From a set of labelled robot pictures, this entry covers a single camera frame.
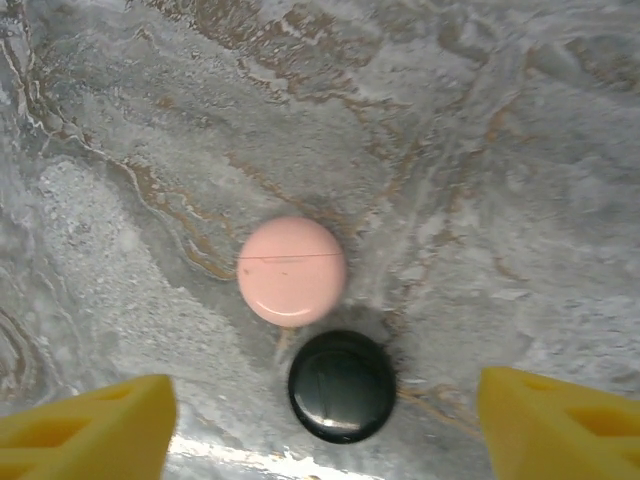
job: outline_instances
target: glossy black object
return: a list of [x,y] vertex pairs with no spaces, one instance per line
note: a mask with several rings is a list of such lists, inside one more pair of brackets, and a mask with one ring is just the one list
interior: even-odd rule
[[288,388],[304,427],[337,444],[376,433],[396,399],[395,372],[384,350],[364,335],[343,330],[321,334],[300,349]]

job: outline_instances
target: black disc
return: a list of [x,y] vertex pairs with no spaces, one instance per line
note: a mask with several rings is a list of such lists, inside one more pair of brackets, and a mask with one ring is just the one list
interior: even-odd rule
[[305,344],[289,373],[289,399],[304,427],[331,443],[355,443],[376,433],[396,399],[395,372],[368,337],[332,331]]

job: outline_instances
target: pink disc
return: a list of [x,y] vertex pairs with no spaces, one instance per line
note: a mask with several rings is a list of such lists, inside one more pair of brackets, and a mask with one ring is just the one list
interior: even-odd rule
[[346,277],[338,241],[322,225],[302,217],[265,223],[238,258],[245,301],[261,318],[281,327],[324,317],[340,300]]

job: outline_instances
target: gray marble countertop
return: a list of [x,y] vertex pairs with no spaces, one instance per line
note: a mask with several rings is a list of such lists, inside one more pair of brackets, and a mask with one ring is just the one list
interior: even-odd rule
[[[0,414],[168,373],[167,479],[489,480],[483,366],[640,398],[639,7],[0,0]],[[234,279],[283,214],[349,258],[300,330]],[[336,326],[400,378],[349,447],[284,392]]]

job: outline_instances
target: pink round object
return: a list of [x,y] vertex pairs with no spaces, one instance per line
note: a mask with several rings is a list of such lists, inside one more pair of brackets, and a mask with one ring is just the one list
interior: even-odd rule
[[240,292],[251,309],[281,327],[324,317],[344,291],[347,268],[340,244],[322,225],[281,217],[258,228],[238,258]]

